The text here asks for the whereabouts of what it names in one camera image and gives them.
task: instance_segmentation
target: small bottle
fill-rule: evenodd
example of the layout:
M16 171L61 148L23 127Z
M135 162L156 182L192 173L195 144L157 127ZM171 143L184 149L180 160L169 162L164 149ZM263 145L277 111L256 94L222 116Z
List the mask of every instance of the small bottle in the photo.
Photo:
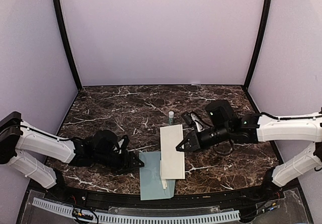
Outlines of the small bottle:
M169 126L173 125L173 118L175 117L175 113L173 111L169 112Z

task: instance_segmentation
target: white bottle cap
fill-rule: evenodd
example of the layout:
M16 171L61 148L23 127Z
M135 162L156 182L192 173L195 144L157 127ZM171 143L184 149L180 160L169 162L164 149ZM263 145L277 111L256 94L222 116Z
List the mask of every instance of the white bottle cap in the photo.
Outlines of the white bottle cap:
M173 111L169 112L169 118L174 118L175 117L175 113Z

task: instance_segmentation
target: marble table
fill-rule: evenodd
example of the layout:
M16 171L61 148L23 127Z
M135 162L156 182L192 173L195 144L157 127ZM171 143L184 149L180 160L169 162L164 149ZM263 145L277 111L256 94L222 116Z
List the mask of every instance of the marble table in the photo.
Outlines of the marble table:
M180 117L195 111L205 121L204 107L213 100L227 99L237 114L253 112L240 86L106 86L85 87L78 94L59 133L64 137L87 137L109 129L119 137L130 138L128 149L139 152L160 150L159 128L168 125L168 112L175 112L175 124L190 128ZM229 143L219 146L227 149ZM261 184L264 173L278 165L269 142L236 144L229 156L218 156L213 149L187 153L186 179L176 182L175 194L219 192ZM101 165L91 168L68 166L48 158L46 164L62 171L68 186L87 190L139 194L139 171L113 175Z

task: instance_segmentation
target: white perforated rail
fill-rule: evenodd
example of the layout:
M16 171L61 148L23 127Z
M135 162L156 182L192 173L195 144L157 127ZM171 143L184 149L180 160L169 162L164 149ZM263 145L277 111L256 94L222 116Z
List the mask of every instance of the white perforated rail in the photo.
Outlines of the white perforated rail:
M53 203L51 201L34 198L33 206L50 211L52 213L72 218L72 207ZM83 210L84 214L93 216L89 211ZM229 211L209 215L183 216L183 217L145 217L145 216L125 216L112 215L107 213L95 212L101 224L211 224L225 223L240 220L239 211Z

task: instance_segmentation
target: marble pattern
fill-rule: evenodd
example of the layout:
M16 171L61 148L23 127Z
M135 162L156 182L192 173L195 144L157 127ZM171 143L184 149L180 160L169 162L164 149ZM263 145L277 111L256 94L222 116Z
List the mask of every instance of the marble pattern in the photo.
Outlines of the marble pattern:
M253 112L240 86L110 86L85 87L75 100L61 136L86 137L110 129L130 138L128 149L159 151L159 128L168 125L168 112L175 112L175 124L189 127L180 115L195 111L205 121L204 107L212 100L227 99L237 114ZM219 148L228 149L222 143ZM236 144L229 156L213 149L186 154L186 179L176 182L176 194L197 194L241 189L261 184L265 171L278 164L270 143ZM108 168L68 166L48 158L47 165L62 171L68 186L123 194L139 194L139 171L113 175Z

